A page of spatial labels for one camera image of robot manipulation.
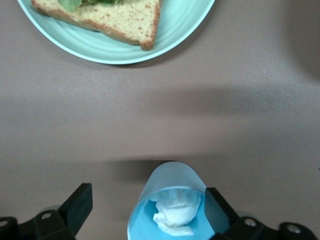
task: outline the crumpled white paper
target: crumpled white paper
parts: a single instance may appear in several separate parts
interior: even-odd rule
[[[163,232],[175,237],[194,235],[186,225],[197,215],[200,193],[191,189],[169,189],[155,193],[150,201],[156,202],[158,213],[153,220]]]

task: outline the plate rim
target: plate rim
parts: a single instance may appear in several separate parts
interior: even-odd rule
[[[208,5],[206,9],[203,11],[202,15],[199,17],[199,19],[195,22],[195,24],[185,33],[183,34],[179,39],[176,41],[172,42],[169,44],[167,47],[156,51],[154,53],[148,54],[146,56],[141,56],[137,58],[132,58],[132,59],[122,59],[122,60],[110,60],[110,59],[100,59],[100,58],[95,58],[91,56],[87,56],[85,54],[79,53],[77,51],[74,51],[67,46],[63,45],[59,41],[57,41],[54,37],[52,37],[46,30],[44,30],[39,23],[35,20],[35,18],[31,15],[31,13],[28,11],[25,3],[23,0],[17,0],[20,7],[22,8],[23,12],[26,14],[26,16],[29,18],[29,20],[33,23],[33,25],[46,37],[48,38],[52,43],[60,47],[61,49],[65,50],[66,52],[75,55],[79,58],[95,62],[95,63],[100,63],[100,64],[109,64],[109,65],[129,65],[129,64],[135,64],[135,63],[141,63],[153,58],[156,58],[160,55],[163,55],[167,53],[168,51],[172,50],[176,46],[178,46],[180,43],[182,43],[185,39],[187,39],[195,30],[196,28],[203,22],[205,17],[208,15],[210,9],[212,8],[213,4],[215,3],[216,0],[209,0]]]

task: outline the plate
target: plate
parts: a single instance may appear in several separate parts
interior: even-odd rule
[[[151,51],[142,51],[140,46],[122,43],[100,32],[43,16],[34,11],[31,0],[18,2],[40,32],[63,50],[89,61],[122,65],[143,62],[176,47],[200,25],[215,0],[165,0]]]

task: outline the toast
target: toast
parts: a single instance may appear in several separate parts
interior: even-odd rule
[[[58,0],[31,0],[42,15],[76,25],[131,45],[151,50],[156,41],[163,0],[121,0],[118,4],[84,1],[75,11],[67,11]]]

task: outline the cup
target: cup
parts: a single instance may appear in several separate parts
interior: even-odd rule
[[[128,240],[209,240],[215,234],[205,215],[206,185],[188,165],[170,161],[157,167],[148,179],[129,218]],[[188,224],[194,235],[171,236],[158,228],[153,216],[158,212],[150,197],[160,191],[187,189],[200,193],[201,202],[195,218]]]

